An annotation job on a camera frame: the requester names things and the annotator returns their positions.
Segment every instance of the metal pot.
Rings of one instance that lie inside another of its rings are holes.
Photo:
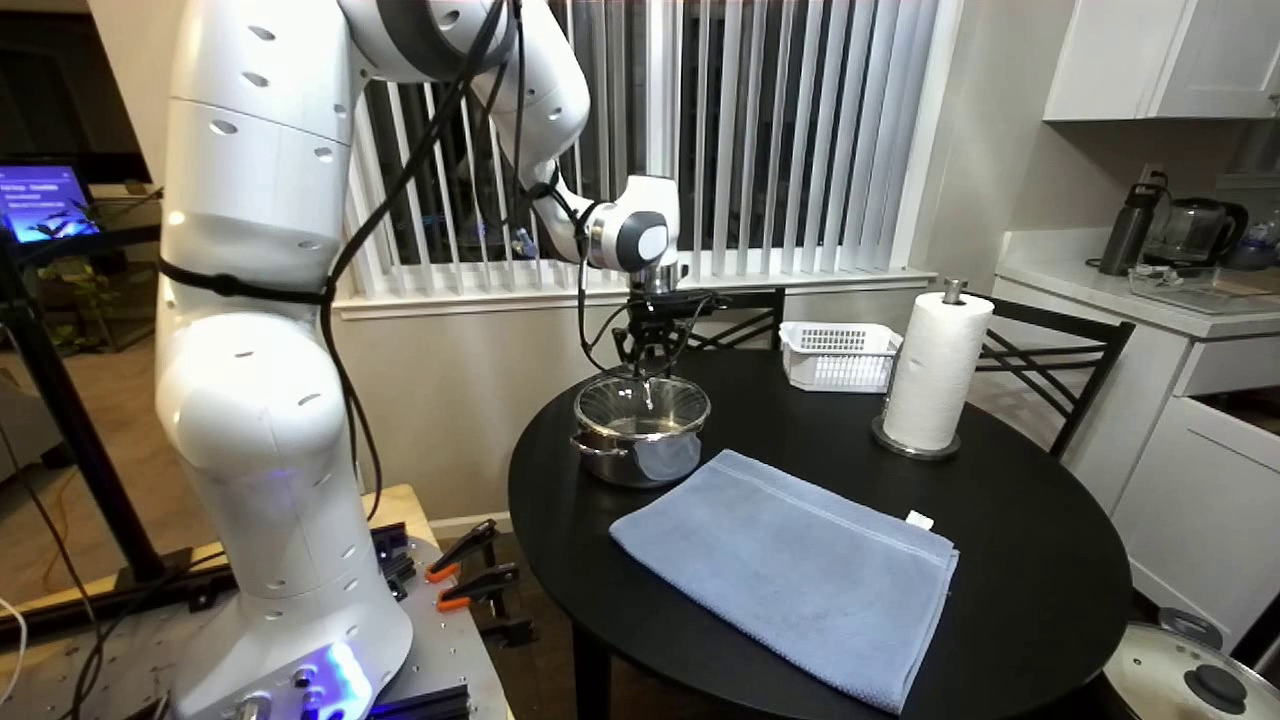
[[[595,374],[577,399],[572,444],[578,466],[619,487],[659,487],[684,481],[700,461],[700,429],[712,399],[679,374]]]

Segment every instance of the vertical blinds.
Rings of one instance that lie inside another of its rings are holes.
[[[675,129],[642,130],[642,3],[552,0],[592,86],[592,118],[563,156],[578,194],[611,199],[663,140],[679,185],[691,280],[800,280],[879,272],[917,137],[944,0],[648,0],[666,8]],[[434,115],[429,84],[373,84],[354,115],[351,214]],[[554,291],[577,272],[543,250],[474,98],[358,250],[358,294]]]

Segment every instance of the blue cloth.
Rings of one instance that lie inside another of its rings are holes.
[[[720,451],[607,526],[642,568],[822,684],[905,711],[956,542]]]

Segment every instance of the round table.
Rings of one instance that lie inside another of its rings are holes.
[[[1108,662],[1130,599],[1122,542],[1076,477],[1031,438],[963,406],[958,451],[924,462],[873,444],[883,396],[796,393],[769,351],[689,356],[679,374],[712,396],[705,456],[735,447],[889,517],[917,506],[958,548],[905,716],[1029,711]],[[879,716],[691,603],[607,536],[614,517],[659,492],[578,477],[572,393],[523,429],[508,492],[528,572],[577,628],[578,716],[607,716],[607,652],[753,711]]]

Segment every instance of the kitchen counter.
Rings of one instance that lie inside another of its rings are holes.
[[[994,275],[1196,338],[1280,330],[1280,266],[1127,280],[1089,266],[1104,242],[1108,229],[1002,233]]]

